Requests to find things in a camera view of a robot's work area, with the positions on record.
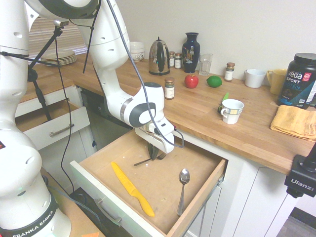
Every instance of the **stainless steel kettle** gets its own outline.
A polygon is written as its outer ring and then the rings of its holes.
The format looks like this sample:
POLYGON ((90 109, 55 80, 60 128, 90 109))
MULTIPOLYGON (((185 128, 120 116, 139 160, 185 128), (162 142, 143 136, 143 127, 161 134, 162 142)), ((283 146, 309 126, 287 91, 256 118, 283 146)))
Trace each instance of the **stainless steel kettle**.
POLYGON ((166 43, 159 37, 149 51, 149 73, 159 76, 170 73, 169 50, 166 43))

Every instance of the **vase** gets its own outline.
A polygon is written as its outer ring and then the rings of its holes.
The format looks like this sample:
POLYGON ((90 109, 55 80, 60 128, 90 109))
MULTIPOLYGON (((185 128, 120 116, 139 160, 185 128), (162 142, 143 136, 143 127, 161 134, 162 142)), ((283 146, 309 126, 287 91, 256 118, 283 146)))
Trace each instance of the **vase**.
POLYGON ((182 46, 182 62, 185 73, 194 73, 198 64, 200 46, 198 33, 186 33, 187 41, 182 46))

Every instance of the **window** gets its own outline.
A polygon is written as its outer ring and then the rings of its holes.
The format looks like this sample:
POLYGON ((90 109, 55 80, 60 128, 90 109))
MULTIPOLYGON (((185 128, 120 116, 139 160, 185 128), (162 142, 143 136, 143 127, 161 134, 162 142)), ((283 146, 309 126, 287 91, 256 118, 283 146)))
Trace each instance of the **window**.
MULTIPOLYGON (((54 34, 54 29, 53 20, 40 17, 35 20, 29 37, 29 55, 31 58, 35 58, 45 46, 54 34)), ((63 33, 57 38, 57 43, 59 50, 69 49, 73 50, 75 54, 86 53, 87 51, 78 27, 71 22, 64 27, 63 33)), ((55 51, 55 42, 48 48, 47 52, 49 51, 55 51)))

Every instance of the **apple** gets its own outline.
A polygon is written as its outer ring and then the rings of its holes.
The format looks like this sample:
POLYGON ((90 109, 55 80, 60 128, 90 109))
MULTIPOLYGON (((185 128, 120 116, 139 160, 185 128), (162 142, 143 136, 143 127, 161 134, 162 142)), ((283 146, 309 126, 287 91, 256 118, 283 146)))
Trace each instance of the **apple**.
POLYGON ((184 78, 184 84, 187 88, 196 88, 196 86, 198 85, 198 77, 196 75, 189 74, 184 78))

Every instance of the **butcher block counter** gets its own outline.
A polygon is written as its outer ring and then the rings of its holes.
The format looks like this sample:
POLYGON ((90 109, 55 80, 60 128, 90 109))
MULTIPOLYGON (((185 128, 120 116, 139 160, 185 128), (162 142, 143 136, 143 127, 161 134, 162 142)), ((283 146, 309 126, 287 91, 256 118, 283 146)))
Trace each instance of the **butcher block counter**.
MULTIPOLYGON (((103 95, 91 59, 88 60, 85 74, 82 73, 84 59, 84 54, 78 55, 75 63, 61 68, 64 80, 68 84, 72 80, 75 85, 103 95)), ((166 118, 182 131, 283 174, 289 174, 296 154, 307 156, 314 144, 270 129, 278 106, 277 96, 269 92, 268 86, 249 88, 245 86, 244 81, 234 79, 232 82, 223 80, 220 87, 211 88, 206 83, 208 77, 200 76, 196 72, 199 84, 195 89, 188 89, 184 86, 187 73, 182 69, 171 68, 170 74, 166 76, 153 76, 148 72, 147 60, 137 62, 136 65, 144 81, 164 86, 166 77, 175 78, 175 96, 172 100, 165 100, 164 113, 166 118), (245 104, 238 122, 232 125, 224 123, 222 116, 217 113, 217 108, 227 92, 229 98, 245 104)), ((38 80, 42 81, 45 87, 46 83, 52 83, 49 79, 56 81, 50 88, 58 87, 60 78, 57 68, 36 65, 35 69, 39 75, 38 80)), ((125 92, 131 95, 137 93, 141 84, 129 60, 117 69, 117 76, 125 92)), ((28 90, 26 96, 30 99, 32 93, 28 90)))

